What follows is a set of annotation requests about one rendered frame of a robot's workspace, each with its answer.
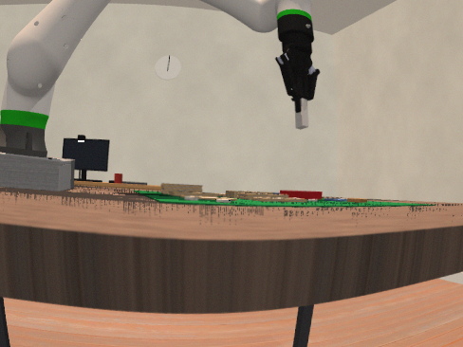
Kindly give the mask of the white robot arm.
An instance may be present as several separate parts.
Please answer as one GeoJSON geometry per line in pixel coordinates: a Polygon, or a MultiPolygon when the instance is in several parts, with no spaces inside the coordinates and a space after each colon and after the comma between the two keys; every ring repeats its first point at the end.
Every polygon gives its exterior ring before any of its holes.
{"type": "MultiPolygon", "coordinates": [[[[0,153],[47,156],[45,129],[55,83],[110,1],[52,0],[12,40],[0,111],[0,153]]],[[[291,34],[314,41],[312,0],[200,1],[228,13],[256,32],[278,28],[280,42],[291,34]]]]}

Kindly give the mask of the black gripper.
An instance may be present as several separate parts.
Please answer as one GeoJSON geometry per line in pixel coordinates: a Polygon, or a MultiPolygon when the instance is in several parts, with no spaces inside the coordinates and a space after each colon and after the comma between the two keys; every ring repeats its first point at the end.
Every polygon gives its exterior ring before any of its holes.
{"type": "Polygon", "coordinates": [[[291,34],[284,37],[282,50],[283,54],[275,60],[280,66],[287,94],[295,101],[296,128],[302,130],[308,127],[307,102],[314,99],[320,70],[312,65],[312,45],[306,36],[291,34]]]}

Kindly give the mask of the red rectangular tile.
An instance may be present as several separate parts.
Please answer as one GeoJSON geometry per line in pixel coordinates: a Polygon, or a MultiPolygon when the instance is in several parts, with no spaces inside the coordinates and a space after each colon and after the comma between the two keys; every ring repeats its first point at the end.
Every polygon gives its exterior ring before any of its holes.
{"type": "Polygon", "coordinates": [[[280,191],[280,194],[289,194],[289,197],[301,199],[322,199],[322,192],[280,191]]]}

